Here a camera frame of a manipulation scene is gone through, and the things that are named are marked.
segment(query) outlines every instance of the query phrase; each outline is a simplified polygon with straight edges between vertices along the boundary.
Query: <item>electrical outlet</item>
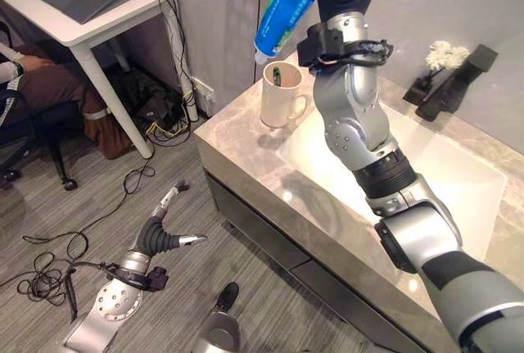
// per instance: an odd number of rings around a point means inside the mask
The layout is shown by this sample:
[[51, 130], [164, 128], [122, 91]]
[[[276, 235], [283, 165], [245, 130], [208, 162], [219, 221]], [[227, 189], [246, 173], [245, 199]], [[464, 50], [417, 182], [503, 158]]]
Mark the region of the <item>electrical outlet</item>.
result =
[[196, 87], [196, 103], [209, 117], [211, 117], [213, 105], [215, 104], [215, 91], [196, 77], [193, 77], [192, 79]]

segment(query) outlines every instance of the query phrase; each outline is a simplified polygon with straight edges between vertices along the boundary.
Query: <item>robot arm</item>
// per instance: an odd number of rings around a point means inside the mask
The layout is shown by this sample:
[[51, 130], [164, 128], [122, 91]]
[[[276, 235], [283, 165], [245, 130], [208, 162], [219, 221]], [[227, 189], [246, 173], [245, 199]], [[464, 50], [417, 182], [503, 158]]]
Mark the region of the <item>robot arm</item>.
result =
[[184, 183], [172, 187], [156, 206], [125, 253], [122, 265], [114, 268], [113, 279], [97, 294], [92, 309], [71, 324], [62, 342], [66, 351], [106, 351], [119, 327], [138, 311], [142, 291], [158, 292], [167, 283], [165, 269], [160, 267], [146, 275], [151, 258], [160, 252], [207, 239], [201, 234], [173, 236], [162, 228], [171, 199], [187, 188]]
[[451, 214], [390, 133], [376, 69], [392, 46], [368, 41], [370, 1], [318, 0], [323, 22], [297, 47], [299, 63], [316, 75], [314, 100], [326, 143], [382, 217], [375, 229], [391, 260], [420, 274], [455, 342], [465, 351], [524, 351], [522, 292], [462, 251]]

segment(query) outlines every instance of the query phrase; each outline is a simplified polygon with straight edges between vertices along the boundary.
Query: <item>sink basin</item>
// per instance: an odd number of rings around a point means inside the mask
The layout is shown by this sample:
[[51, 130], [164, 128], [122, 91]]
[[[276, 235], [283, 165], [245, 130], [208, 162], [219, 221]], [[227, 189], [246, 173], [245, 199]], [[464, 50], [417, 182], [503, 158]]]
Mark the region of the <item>sink basin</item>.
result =
[[[411, 166], [449, 208], [462, 234], [464, 250], [484, 260], [506, 176], [452, 140], [388, 106], [382, 107]], [[278, 156], [375, 224], [379, 218], [371, 212], [353, 174], [329, 151], [323, 132], [322, 116], [315, 109], [278, 149]]]

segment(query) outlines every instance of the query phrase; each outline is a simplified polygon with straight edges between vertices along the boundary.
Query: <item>mug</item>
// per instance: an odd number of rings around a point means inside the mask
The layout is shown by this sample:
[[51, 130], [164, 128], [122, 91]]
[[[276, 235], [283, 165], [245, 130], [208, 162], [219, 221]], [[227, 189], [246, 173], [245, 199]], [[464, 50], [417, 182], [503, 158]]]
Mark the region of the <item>mug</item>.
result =
[[[271, 62], [264, 68], [260, 119], [271, 128], [283, 128], [304, 115], [309, 99], [299, 95], [302, 85], [300, 69], [285, 61]], [[298, 101], [304, 100], [296, 113]]]

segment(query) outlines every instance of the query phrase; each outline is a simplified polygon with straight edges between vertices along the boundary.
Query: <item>blue plastic bottle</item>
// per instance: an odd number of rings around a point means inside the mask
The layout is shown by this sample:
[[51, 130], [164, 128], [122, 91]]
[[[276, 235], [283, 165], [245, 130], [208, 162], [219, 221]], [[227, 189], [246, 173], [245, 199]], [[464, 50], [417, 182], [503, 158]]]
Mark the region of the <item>blue plastic bottle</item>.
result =
[[296, 23], [314, 0], [269, 0], [255, 38], [255, 60], [259, 65], [276, 57]]

